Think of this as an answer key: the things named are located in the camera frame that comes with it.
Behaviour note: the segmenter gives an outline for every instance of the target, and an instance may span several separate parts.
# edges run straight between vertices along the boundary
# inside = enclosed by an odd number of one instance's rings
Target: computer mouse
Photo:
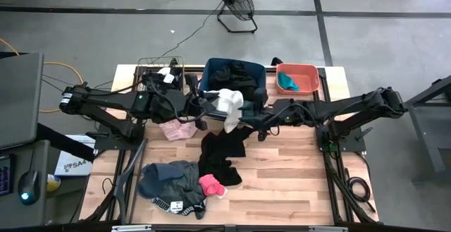
[[[34,204],[39,199],[39,173],[29,170],[20,176],[18,182],[19,200],[22,204]]]

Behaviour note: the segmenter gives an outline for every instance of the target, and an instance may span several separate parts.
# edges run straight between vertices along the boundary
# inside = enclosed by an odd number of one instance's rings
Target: fan stand
[[[230,28],[228,28],[227,27],[227,25],[226,24],[224,24],[224,22],[221,20],[221,14],[223,14],[223,12],[224,12],[224,8],[226,7],[226,3],[224,3],[223,4],[223,7],[221,7],[221,9],[220,9],[220,11],[219,11],[219,13],[218,13],[218,21],[226,28],[226,30],[227,30],[227,32],[231,32],[231,33],[246,33],[246,32],[250,32],[250,33],[252,33],[252,34],[254,34],[254,32],[258,29],[258,27],[257,27],[257,24],[255,23],[255,20],[254,20],[254,18],[251,16],[250,17],[250,19],[252,20],[252,23],[254,23],[254,27],[255,27],[255,29],[253,29],[253,30],[241,30],[241,31],[233,31],[233,30],[230,30]]]

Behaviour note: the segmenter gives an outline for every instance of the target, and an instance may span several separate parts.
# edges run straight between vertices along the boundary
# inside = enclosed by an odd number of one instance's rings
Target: keyboard
[[[13,192],[13,154],[0,156],[0,196]]]

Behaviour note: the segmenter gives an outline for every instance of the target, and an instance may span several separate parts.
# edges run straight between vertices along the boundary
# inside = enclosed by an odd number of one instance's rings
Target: teal cloth
[[[285,73],[278,73],[277,81],[279,82],[280,87],[284,90],[299,91],[299,87],[295,84],[295,82],[293,82],[290,76]]]

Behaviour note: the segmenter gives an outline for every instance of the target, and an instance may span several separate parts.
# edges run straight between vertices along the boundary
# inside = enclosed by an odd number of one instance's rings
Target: wire basket
[[[160,57],[149,57],[149,58],[141,58],[138,60],[138,67],[136,70],[137,75],[135,76],[135,82],[140,82],[142,74],[148,70],[153,72],[159,71],[163,67],[169,67],[171,63],[176,61],[176,65],[172,65],[171,67],[181,67],[182,75],[180,76],[180,86],[183,87],[184,80],[183,76],[185,76],[185,59],[182,56],[160,56]],[[138,91],[146,90],[146,87],[143,84],[139,84],[137,86]]]

